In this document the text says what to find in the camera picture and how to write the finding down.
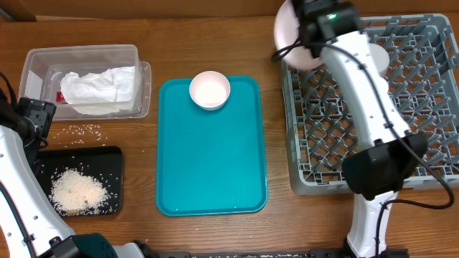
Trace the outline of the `pink round plate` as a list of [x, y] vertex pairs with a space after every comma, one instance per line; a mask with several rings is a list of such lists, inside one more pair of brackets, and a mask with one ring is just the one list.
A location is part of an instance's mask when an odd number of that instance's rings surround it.
[[[298, 38], [299, 22], [294, 13], [291, 1], [285, 1], [278, 10], [274, 23], [275, 46], [278, 49], [287, 47]], [[313, 58], [310, 49], [302, 45], [292, 49], [284, 58], [290, 67], [300, 70], [312, 70], [322, 64], [320, 57]]]

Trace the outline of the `red snack wrapper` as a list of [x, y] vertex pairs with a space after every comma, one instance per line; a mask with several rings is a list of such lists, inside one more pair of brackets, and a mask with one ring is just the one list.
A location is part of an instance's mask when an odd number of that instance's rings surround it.
[[57, 92], [57, 94], [56, 94], [56, 102], [58, 102], [58, 103], [66, 103], [65, 97], [61, 92]]

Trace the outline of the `white napkin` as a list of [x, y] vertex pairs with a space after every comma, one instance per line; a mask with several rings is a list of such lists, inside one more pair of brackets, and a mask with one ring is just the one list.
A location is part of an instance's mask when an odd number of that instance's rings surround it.
[[80, 77], [70, 72], [61, 80], [60, 89], [69, 104], [113, 102], [117, 92], [116, 84], [110, 77], [94, 73]]
[[136, 68], [116, 67], [106, 70], [103, 78], [109, 89], [110, 102], [127, 102], [134, 96]]

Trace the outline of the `grey plastic bowl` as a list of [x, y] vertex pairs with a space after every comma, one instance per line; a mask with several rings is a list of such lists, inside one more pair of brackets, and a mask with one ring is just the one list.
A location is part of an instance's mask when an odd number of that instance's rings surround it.
[[389, 53], [380, 45], [369, 43], [370, 52], [380, 77], [384, 77], [389, 67]]

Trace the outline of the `pink plastic bowl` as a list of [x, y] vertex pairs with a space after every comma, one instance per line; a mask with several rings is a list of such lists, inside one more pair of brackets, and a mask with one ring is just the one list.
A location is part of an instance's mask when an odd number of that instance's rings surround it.
[[230, 81], [216, 71], [199, 73], [191, 80], [189, 86], [191, 99], [205, 110], [221, 108], [226, 103], [230, 93]]

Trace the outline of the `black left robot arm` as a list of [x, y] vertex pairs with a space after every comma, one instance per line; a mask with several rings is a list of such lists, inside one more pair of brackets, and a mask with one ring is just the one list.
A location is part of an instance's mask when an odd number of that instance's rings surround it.
[[77, 235], [55, 211], [32, 170], [55, 110], [13, 91], [1, 95], [1, 229], [11, 257], [153, 257], [141, 242]]

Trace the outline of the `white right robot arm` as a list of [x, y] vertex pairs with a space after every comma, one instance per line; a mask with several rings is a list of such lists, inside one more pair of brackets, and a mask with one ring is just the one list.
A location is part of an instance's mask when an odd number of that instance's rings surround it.
[[298, 21], [296, 46], [321, 58], [350, 110], [359, 153], [341, 167], [354, 192], [354, 217], [346, 242], [353, 257], [386, 255], [385, 231], [393, 204], [421, 206], [398, 193], [427, 152], [388, 96], [372, 57], [368, 34], [354, 5], [338, 1], [292, 1]]

